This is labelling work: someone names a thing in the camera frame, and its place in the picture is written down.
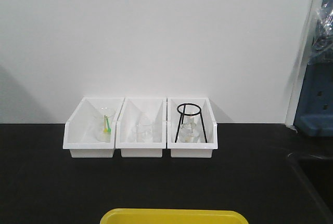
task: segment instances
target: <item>yellow tray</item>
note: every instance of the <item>yellow tray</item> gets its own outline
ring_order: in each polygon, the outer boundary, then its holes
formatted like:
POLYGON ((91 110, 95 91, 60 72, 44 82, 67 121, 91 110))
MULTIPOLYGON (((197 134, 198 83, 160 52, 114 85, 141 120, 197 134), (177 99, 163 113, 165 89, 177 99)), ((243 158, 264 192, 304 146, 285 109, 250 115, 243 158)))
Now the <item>yellow tray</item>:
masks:
POLYGON ((224 210, 117 208, 100 224, 248 224, 239 213, 224 210))

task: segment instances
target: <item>black countertop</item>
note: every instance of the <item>black countertop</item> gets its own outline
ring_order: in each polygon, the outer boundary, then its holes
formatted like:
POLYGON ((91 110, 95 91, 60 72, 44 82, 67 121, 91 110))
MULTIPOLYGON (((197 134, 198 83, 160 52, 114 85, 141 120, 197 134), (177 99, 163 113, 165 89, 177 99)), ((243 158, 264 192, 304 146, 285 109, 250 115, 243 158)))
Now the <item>black countertop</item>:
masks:
POLYGON ((64 125, 0 125, 0 223, 98 224, 113 208, 234 210, 255 223, 327 223, 288 159, 333 140, 278 124, 219 124, 211 159, 73 159, 64 125))

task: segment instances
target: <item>transparent plastic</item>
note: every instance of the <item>transparent plastic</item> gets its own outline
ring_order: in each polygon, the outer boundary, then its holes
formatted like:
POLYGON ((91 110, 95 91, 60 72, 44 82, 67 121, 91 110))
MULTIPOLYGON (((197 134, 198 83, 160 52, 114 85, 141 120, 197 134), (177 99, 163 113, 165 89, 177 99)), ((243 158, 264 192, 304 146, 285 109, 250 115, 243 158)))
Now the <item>transparent plastic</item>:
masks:
POLYGON ((308 64, 333 62, 333 0, 323 0, 308 64))

